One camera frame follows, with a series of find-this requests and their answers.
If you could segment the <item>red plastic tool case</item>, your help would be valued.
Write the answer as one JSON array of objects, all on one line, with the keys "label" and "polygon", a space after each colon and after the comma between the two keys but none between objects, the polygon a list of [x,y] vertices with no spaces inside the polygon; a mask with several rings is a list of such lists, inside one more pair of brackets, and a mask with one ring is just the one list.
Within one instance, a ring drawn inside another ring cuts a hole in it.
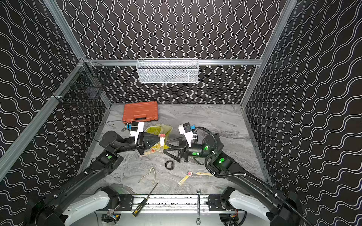
[{"label": "red plastic tool case", "polygon": [[156,101],[126,104],[123,111],[123,120],[133,121],[157,121],[158,103]]}]

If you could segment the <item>black yellow screwdriver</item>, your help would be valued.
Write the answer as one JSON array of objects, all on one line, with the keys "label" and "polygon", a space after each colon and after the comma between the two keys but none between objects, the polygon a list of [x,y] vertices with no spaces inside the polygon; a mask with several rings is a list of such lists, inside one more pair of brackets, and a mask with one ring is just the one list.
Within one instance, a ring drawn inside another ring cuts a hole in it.
[{"label": "black yellow screwdriver", "polygon": [[133,211],[133,216],[137,217],[139,215],[139,213],[141,212],[141,210],[144,208],[144,206],[146,205],[150,195],[153,193],[153,191],[155,190],[155,188],[157,187],[158,183],[155,184],[155,186],[152,188],[152,190],[150,191],[150,193],[142,200],[142,202],[140,202],[136,209]]}]

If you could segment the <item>yellow green white towel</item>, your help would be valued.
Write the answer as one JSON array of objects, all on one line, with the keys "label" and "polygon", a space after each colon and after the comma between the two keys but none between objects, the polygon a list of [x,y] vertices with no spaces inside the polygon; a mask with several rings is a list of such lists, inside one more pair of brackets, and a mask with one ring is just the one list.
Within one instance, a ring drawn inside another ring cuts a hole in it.
[{"label": "yellow green white towel", "polygon": [[[147,133],[151,133],[151,134],[155,134],[155,135],[165,134],[166,135],[165,142],[166,142],[169,139],[169,135],[171,134],[172,130],[173,130],[173,127],[170,125],[156,124],[153,126],[149,126],[148,128],[146,128],[145,131]],[[164,145],[164,147],[162,148],[162,152],[164,149],[168,149],[168,146]]]}]

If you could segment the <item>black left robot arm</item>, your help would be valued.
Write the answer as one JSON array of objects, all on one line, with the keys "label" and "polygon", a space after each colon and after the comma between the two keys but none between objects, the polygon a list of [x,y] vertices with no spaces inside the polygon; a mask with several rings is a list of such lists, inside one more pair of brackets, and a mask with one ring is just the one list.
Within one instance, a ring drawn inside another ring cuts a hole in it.
[{"label": "black left robot arm", "polygon": [[106,132],[100,145],[104,151],[84,171],[51,193],[29,200],[23,224],[25,226],[64,226],[70,219],[66,209],[93,184],[112,173],[124,160],[120,153],[138,151],[143,155],[160,141],[158,135],[140,132],[138,137],[123,138],[115,131]]}]

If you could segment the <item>silver combination wrench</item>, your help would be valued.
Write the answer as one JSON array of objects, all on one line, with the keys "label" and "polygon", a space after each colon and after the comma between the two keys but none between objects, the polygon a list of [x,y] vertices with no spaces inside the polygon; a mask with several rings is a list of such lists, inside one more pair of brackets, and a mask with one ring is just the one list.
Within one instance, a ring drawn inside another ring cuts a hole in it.
[{"label": "silver combination wrench", "polygon": [[200,220],[200,195],[201,195],[201,190],[197,189],[197,219],[196,219],[196,224],[198,226],[201,224],[201,220]]}]

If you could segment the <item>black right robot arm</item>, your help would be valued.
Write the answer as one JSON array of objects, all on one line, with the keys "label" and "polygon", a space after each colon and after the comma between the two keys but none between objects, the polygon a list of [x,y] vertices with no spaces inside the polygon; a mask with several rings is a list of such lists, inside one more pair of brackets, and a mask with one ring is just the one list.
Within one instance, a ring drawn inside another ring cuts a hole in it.
[{"label": "black right robot arm", "polygon": [[190,157],[202,158],[206,170],[219,179],[227,179],[243,189],[228,187],[220,195],[219,208],[242,210],[268,222],[271,226],[298,226],[312,223],[302,213],[301,202],[294,192],[283,192],[248,172],[223,151],[217,133],[204,127],[181,126],[181,137],[165,142],[164,154],[177,162]]}]

